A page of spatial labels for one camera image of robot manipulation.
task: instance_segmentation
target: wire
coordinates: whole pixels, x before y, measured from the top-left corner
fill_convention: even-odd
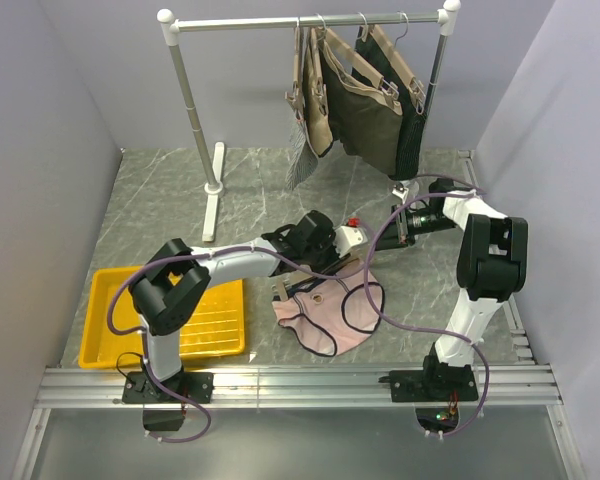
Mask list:
[[[450,177],[447,175],[440,175],[440,174],[421,174],[421,175],[417,175],[416,178],[418,177],[438,177],[438,178],[446,178],[446,179],[450,179],[453,180],[457,183],[466,185],[468,187],[471,187],[473,190],[476,191],[476,193],[478,194],[484,194],[484,190],[476,187],[475,185],[472,185],[464,180],[460,180],[454,177]],[[398,207],[390,216],[389,218],[385,221],[385,223],[382,225],[382,227],[380,228],[380,230],[375,234],[375,236],[373,237],[372,241],[371,241],[371,245],[369,247],[369,252],[367,254],[367,258],[366,261],[363,262],[363,264],[360,266],[360,268],[357,268],[355,271],[350,272],[349,274],[346,275],[322,275],[320,273],[317,272],[312,272],[309,269],[306,269],[300,265],[298,265],[297,263],[283,257],[282,255],[280,255],[278,252],[274,252],[272,250],[267,250],[266,248],[262,248],[262,247],[251,247],[251,246],[247,246],[247,245],[241,245],[241,246],[235,246],[235,247],[227,247],[224,249],[220,249],[217,250],[213,253],[214,257],[217,256],[222,256],[222,255],[228,255],[230,253],[235,253],[235,252],[246,252],[246,251],[256,251],[256,252],[260,252],[260,253],[265,253],[267,255],[271,255],[272,257],[277,258],[278,260],[280,260],[281,262],[286,263],[287,265],[295,268],[296,270],[299,270],[303,273],[307,273],[309,275],[312,275],[316,278],[321,278],[321,279],[326,279],[326,280],[339,280],[339,279],[344,279],[344,278],[349,278],[357,273],[359,273],[360,271],[364,271],[364,287],[365,287],[365,292],[367,295],[367,299],[369,300],[369,304],[371,305],[371,307],[376,311],[376,313],[378,313],[378,315],[385,320],[387,323],[389,323],[390,325],[393,325],[396,328],[402,329],[402,330],[408,330],[408,331],[413,331],[413,332],[423,332],[423,333],[435,333],[438,335],[449,335],[455,338],[459,338],[460,340],[463,340],[465,342],[467,342],[469,345],[471,345],[471,347],[475,350],[475,352],[478,354],[478,356],[480,357],[480,360],[482,361],[482,363],[484,364],[485,367],[485,382],[484,382],[484,387],[483,387],[483,393],[482,393],[482,397],[480,398],[480,401],[478,402],[478,406],[476,408],[476,411],[474,412],[474,414],[471,416],[471,418],[469,418],[469,420],[467,420],[467,422],[465,422],[463,425],[461,425],[460,427],[458,427],[456,430],[454,430],[453,432],[449,432],[446,433],[445,436],[448,435],[453,435],[455,433],[458,433],[462,430],[464,430],[468,425],[470,425],[480,414],[480,411],[482,410],[482,407],[484,406],[484,402],[486,401],[487,398],[487,390],[488,390],[488,386],[489,386],[489,379],[490,379],[490,373],[489,373],[489,365],[487,362],[486,357],[484,356],[484,354],[480,351],[480,349],[474,345],[471,341],[471,339],[469,339],[468,337],[461,335],[459,333],[456,332],[451,332],[448,330],[442,330],[442,329],[437,329],[437,328],[427,328],[427,327],[416,327],[416,326],[411,326],[411,325],[402,325],[401,323],[398,323],[397,321],[391,319],[389,316],[385,315],[383,312],[381,312],[378,309],[378,306],[374,303],[373,298],[371,296],[371,290],[370,290],[370,286],[369,286],[369,265],[371,263],[371,259],[373,258],[373,255],[375,254],[375,250],[376,250],[376,245],[378,243],[378,241],[380,240],[380,237],[382,235],[382,233],[387,229],[387,227],[389,226],[389,224],[391,224],[391,222],[405,209],[409,208],[412,204],[422,201],[422,200],[426,200],[428,198],[446,198],[446,197],[450,197],[450,198],[468,198],[468,197],[472,197],[474,196],[472,193],[467,193],[464,195],[461,194],[454,194],[454,193],[430,193],[430,194],[426,194],[426,195],[421,195],[418,197],[415,197],[414,199],[404,203],[403,205],[401,205],[400,207]],[[368,226],[366,226],[366,224],[363,224],[363,228],[365,228],[365,230],[367,230],[368,232],[371,232],[371,230],[368,228]],[[172,390],[170,390],[169,388],[165,387],[160,380],[158,380],[158,378],[154,375],[153,370],[151,369],[151,364],[148,358],[148,345],[147,345],[147,329],[142,326],[139,325],[137,327],[132,327],[132,328],[128,328],[125,330],[119,330],[118,328],[115,327],[115,325],[113,324],[113,312],[115,310],[115,306],[118,302],[118,300],[120,299],[120,296],[124,293],[124,291],[132,284],[134,284],[137,280],[139,280],[143,275],[145,275],[148,271],[157,268],[157,267],[161,267],[164,265],[169,265],[171,263],[177,263],[177,262],[184,262],[184,261],[190,261],[190,260],[204,260],[204,259],[210,259],[211,255],[208,253],[199,253],[199,254],[193,254],[193,255],[182,255],[182,256],[177,256],[177,257],[167,257],[167,258],[161,258],[159,260],[155,260],[153,262],[149,262],[146,265],[144,265],[143,267],[141,267],[139,270],[137,270],[136,272],[134,272],[129,278],[127,278],[122,285],[120,285],[120,287],[118,288],[118,290],[114,293],[112,299],[111,299],[111,303],[109,304],[109,308],[107,309],[107,326],[109,327],[109,330],[114,333],[115,335],[128,335],[130,333],[134,333],[134,332],[140,332],[142,335],[142,343],[143,343],[143,350],[144,350],[144,356],[143,356],[143,361],[147,370],[147,374],[149,375],[151,381],[163,392],[167,393],[168,395],[170,395],[172,398],[175,398],[176,400],[180,400],[183,403],[187,403],[189,405],[194,406],[195,408],[197,408],[200,412],[202,412],[206,419],[207,419],[207,423],[206,425],[203,427],[203,429],[195,434],[192,435],[191,437],[186,437],[186,438],[178,438],[178,439],[174,439],[174,438],[163,438],[160,436],[157,436],[156,434],[151,433],[151,436],[154,438],[157,438],[160,441],[163,441],[165,443],[185,443],[185,442],[190,442],[192,440],[196,440],[198,438],[200,438],[201,436],[203,436],[211,427],[211,415],[209,413],[209,411],[204,408],[202,405],[200,405],[198,402],[196,402],[195,400],[192,400],[191,398],[188,397],[184,397]]]
[[[120,355],[118,355],[118,358],[116,359],[116,370],[118,370],[118,373],[119,373],[120,375],[122,375],[122,376],[123,376],[123,377],[124,377],[124,378],[127,380],[127,382],[129,382],[129,383],[133,384],[133,382],[132,382],[132,381],[131,381],[131,379],[129,378],[129,375],[127,375],[127,374],[126,374],[126,373],[124,373],[122,370],[120,370],[120,359],[121,359],[122,357],[124,357],[125,355],[135,355],[135,356],[137,356],[137,357],[139,357],[139,358],[140,358],[140,361],[142,361],[142,355],[141,355],[141,354],[139,354],[139,353],[136,353],[136,352],[123,352],[123,353],[121,353]]]

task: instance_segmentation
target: gray wall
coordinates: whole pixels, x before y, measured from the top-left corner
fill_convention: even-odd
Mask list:
[[[295,16],[356,11],[435,11],[443,0],[41,0],[75,56],[116,142],[125,147],[193,145],[156,13],[181,19]],[[467,0],[439,82],[426,144],[475,148],[553,0]],[[357,29],[340,30],[353,41]],[[403,26],[388,28],[392,38]],[[428,81],[439,29],[412,25],[401,40]],[[207,134],[230,146],[286,146],[292,32],[189,33],[182,49]]]
[[[518,304],[600,479],[600,0],[557,0],[477,150],[489,199],[530,224]]]
[[[117,150],[34,0],[0,0],[0,479],[56,363]]]

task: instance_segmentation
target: gray marble floor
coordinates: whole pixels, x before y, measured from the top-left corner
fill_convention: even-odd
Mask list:
[[[422,163],[421,171],[462,177],[453,150],[427,151]],[[252,240],[295,223],[311,209],[320,210],[336,224],[355,215],[377,228],[395,203],[387,177],[360,159],[347,157],[339,148],[334,147],[316,173],[292,193],[283,188],[287,165],[288,151],[284,149],[227,151],[226,195],[221,201],[215,245]],[[142,264],[170,238],[200,245],[206,205],[203,186],[202,168],[193,150],[125,153],[62,359],[64,366],[77,365],[95,270]],[[455,265],[460,241],[461,233],[452,230],[422,237],[409,249],[378,253],[372,271],[385,287],[386,313],[405,324],[445,327],[458,294]],[[350,352],[333,359],[316,357],[299,346],[292,332],[277,326],[271,308],[272,283],[271,279],[245,282],[245,353],[204,363],[420,362],[435,340],[431,335],[383,324]],[[502,311],[489,325],[485,341],[489,360],[516,360]]]

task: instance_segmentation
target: yellow bin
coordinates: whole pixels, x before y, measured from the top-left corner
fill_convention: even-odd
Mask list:
[[[121,353],[142,353],[140,335],[118,336],[107,327],[107,308],[113,294],[139,268],[106,268],[93,275],[78,360],[80,367],[115,368]],[[128,290],[118,300],[113,322],[119,329],[139,325]],[[207,290],[189,322],[180,330],[180,357],[186,362],[188,359],[237,355],[244,348],[242,280]],[[120,358],[120,366],[136,365],[139,365],[139,359],[135,355]]]

